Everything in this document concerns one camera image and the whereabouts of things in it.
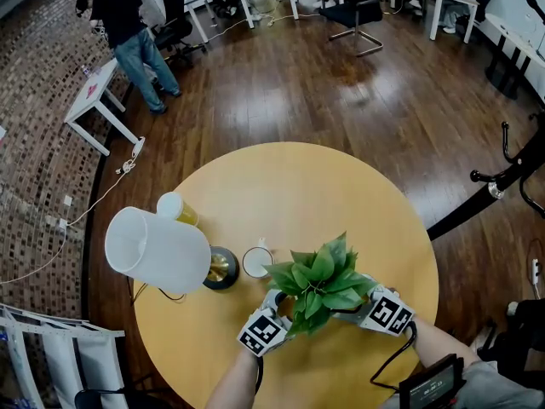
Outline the person's left forearm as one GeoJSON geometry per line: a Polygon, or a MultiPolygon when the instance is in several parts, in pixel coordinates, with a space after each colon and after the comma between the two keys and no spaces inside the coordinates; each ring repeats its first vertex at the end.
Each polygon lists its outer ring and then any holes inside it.
{"type": "Polygon", "coordinates": [[[258,358],[242,349],[215,386],[205,409],[252,409],[258,371],[258,358]]]}

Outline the small white table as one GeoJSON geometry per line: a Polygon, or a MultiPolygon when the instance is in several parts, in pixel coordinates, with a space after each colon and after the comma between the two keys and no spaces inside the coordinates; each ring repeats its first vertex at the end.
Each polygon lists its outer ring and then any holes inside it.
{"type": "Polygon", "coordinates": [[[80,89],[79,93],[69,111],[66,114],[64,123],[72,128],[78,135],[80,135],[87,143],[89,143],[94,149],[98,150],[102,155],[109,156],[110,151],[106,147],[99,143],[87,130],[77,123],[77,120],[82,117],[86,112],[92,109],[98,111],[115,129],[117,129],[125,138],[135,145],[140,137],[134,135],[115,115],[111,112],[106,104],[102,101],[102,96],[105,95],[107,99],[120,111],[125,112],[126,108],[121,101],[108,89],[109,83],[112,81],[114,72],[118,69],[118,62],[116,59],[108,61],[104,66],[101,66],[96,72],[89,74],[84,86],[80,89]],[[98,84],[97,90],[94,95],[87,98],[87,92],[89,86],[98,84]]]}

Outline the white cup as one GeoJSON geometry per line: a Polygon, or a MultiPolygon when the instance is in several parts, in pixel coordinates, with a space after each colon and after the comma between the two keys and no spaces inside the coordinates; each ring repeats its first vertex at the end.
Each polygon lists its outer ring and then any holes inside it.
{"type": "Polygon", "coordinates": [[[266,239],[260,237],[257,245],[250,247],[243,256],[243,270],[254,279],[265,279],[269,276],[267,269],[274,264],[274,256],[266,239]]]}

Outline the black cantilever mesh chair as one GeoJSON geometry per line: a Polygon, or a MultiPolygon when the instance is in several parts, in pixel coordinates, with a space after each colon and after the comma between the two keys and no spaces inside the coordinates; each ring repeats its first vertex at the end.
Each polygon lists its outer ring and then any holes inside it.
{"type": "Polygon", "coordinates": [[[344,0],[344,3],[329,8],[322,4],[318,13],[326,20],[347,27],[345,32],[329,36],[329,41],[352,37],[356,57],[371,55],[383,49],[380,40],[360,29],[363,25],[382,20],[381,0],[344,0]]]}

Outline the person's right forearm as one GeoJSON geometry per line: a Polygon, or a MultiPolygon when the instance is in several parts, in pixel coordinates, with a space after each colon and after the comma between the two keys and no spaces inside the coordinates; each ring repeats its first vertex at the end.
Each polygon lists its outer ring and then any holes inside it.
{"type": "Polygon", "coordinates": [[[413,322],[416,326],[413,347],[419,361],[425,368],[429,368],[450,354],[462,358],[465,367],[481,361],[467,345],[438,327],[427,323],[416,315],[413,322]]]}

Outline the black display device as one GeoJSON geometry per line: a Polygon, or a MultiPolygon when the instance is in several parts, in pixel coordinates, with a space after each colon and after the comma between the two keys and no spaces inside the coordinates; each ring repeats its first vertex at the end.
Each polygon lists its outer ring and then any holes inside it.
{"type": "Polygon", "coordinates": [[[399,384],[399,409],[449,409],[465,384],[463,358],[449,354],[399,384]]]}

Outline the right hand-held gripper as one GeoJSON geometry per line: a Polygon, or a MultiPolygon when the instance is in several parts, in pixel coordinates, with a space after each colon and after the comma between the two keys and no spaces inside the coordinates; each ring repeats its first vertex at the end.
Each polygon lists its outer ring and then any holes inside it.
{"type": "Polygon", "coordinates": [[[356,309],[336,310],[332,318],[390,336],[399,336],[412,321],[415,311],[400,300],[395,289],[378,284],[369,290],[368,297],[368,303],[356,309]]]}

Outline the round white table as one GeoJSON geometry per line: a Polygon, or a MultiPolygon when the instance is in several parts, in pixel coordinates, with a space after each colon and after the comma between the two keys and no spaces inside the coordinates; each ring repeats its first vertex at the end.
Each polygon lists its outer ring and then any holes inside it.
{"type": "Polygon", "coordinates": [[[507,22],[494,14],[487,14],[485,19],[500,33],[490,64],[485,68],[485,76],[489,82],[508,99],[516,100],[518,88],[525,80],[525,73],[531,63],[536,63],[545,70],[545,58],[527,43],[507,22]],[[514,46],[512,56],[508,59],[503,73],[496,66],[504,57],[506,42],[514,46]]]}

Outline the green plant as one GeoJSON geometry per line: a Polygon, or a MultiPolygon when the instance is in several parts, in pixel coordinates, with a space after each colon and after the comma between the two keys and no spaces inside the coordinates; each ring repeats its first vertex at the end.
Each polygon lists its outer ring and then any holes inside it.
{"type": "Polygon", "coordinates": [[[290,262],[266,266],[271,287],[295,299],[290,336],[313,334],[338,311],[354,312],[370,300],[378,285],[356,271],[358,253],[342,233],[318,251],[291,253],[290,262]]]}

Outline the yellow drink cup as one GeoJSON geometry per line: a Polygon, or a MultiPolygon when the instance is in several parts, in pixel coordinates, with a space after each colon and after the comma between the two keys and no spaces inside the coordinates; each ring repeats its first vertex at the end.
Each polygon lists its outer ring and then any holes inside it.
{"type": "Polygon", "coordinates": [[[156,213],[162,218],[184,222],[194,227],[199,222],[198,213],[176,192],[165,193],[159,198],[156,213]]]}

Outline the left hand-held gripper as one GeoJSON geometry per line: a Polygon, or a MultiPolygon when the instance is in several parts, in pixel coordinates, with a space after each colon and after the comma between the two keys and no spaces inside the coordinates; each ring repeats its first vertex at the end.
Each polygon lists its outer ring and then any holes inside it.
{"type": "Polygon", "coordinates": [[[290,334],[292,321],[285,315],[292,314],[294,298],[281,290],[271,289],[263,303],[248,318],[237,336],[238,342],[255,357],[262,357],[293,339],[290,334]]]}

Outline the white metal shelf rack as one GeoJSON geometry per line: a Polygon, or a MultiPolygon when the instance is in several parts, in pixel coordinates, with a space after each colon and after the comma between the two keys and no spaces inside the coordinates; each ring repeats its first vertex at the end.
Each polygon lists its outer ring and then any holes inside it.
{"type": "Polygon", "coordinates": [[[60,409],[76,409],[76,394],[84,389],[124,387],[117,342],[123,331],[111,331],[87,320],[57,318],[0,303],[0,348],[9,355],[8,372],[21,393],[9,402],[17,409],[46,409],[31,369],[27,337],[42,344],[46,371],[60,409]]]}

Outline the white shade table lamp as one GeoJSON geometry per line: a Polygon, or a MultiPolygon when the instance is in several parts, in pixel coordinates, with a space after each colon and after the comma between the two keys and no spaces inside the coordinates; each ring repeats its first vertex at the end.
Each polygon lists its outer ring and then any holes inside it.
{"type": "Polygon", "coordinates": [[[239,276],[233,253],[210,245],[198,228],[135,207],[112,218],[105,253],[115,271],[177,295],[203,285],[225,290],[239,276]]]}

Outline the black coat rack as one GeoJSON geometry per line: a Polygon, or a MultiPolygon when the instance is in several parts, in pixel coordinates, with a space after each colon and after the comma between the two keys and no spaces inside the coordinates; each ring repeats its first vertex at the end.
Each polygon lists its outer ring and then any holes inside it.
{"type": "Polygon", "coordinates": [[[531,114],[529,120],[533,119],[537,123],[536,133],[513,157],[508,152],[509,124],[502,122],[502,153],[509,163],[509,167],[493,176],[484,175],[477,170],[473,170],[470,173],[471,181],[474,183],[482,182],[484,186],[450,214],[427,229],[427,235],[431,241],[457,228],[501,199],[504,192],[515,182],[519,183],[519,192],[522,199],[541,218],[545,219],[545,207],[539,205],[525,191],[525,182],[545,164],[545,111],[531,114]]]}

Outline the person's gray shirt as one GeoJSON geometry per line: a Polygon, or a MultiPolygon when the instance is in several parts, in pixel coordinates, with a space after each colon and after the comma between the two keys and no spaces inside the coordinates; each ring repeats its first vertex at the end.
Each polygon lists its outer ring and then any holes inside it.
{"type": "Polygon", "coordinates": [[[449,409],[545,409],[545,392],[504,377],[494,362],[464,366],[462,378],[466,382],[449,409]]]}

